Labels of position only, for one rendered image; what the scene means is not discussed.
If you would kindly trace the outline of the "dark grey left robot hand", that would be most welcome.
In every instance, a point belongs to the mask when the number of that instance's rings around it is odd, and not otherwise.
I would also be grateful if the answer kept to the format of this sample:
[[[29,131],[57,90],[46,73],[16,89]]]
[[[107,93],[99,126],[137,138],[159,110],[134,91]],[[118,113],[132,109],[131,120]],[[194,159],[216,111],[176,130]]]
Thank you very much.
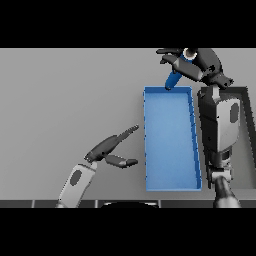
[[[137,159],[126,159],[117,155],[111,155],[111,152],[128,136],[135,132],[139,128],[135,125],[119,135],[112,135],[91,149],[85,156],[84,159],[89,162],[99,162],[105,160],[107,164],[110,164],[119,168],[127,168],[138,163]]]

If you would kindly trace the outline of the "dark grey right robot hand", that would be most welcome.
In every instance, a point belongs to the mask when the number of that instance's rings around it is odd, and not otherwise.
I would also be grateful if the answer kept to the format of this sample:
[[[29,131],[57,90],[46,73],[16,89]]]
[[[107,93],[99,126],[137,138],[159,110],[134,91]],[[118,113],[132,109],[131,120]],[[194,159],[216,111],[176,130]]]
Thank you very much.
[[[220,59],[211,48],[194,48],[197,51],[196,58],[188,65],[188,79],[194,82],[202,82],[207,86],[217,85],[224,90],[234,82],[232,78],[224,74]],[[170,64],[168,48],[158,49],[157,54],[162,54],[161,64]]]

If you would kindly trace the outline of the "blue pipe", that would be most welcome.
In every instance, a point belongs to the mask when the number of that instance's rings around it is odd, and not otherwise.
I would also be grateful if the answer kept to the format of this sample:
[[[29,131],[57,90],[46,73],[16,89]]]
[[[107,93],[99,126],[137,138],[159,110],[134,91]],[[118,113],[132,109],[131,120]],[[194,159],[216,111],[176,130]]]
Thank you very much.
[[[172,71],[165,82],[165,89],[171,90],[182,76],[188,77],[188,65],[196,58],[197,51],[194,48],[168,48],[168,51],[169,57],[172,58]]]

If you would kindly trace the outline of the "blue bin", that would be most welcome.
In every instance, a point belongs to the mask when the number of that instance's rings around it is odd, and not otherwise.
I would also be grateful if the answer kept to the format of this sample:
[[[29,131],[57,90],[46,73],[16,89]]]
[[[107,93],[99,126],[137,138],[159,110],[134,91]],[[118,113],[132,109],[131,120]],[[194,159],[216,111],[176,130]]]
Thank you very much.
[[[202,178],[190,86],[143,91],[146,190],[200,191]]]

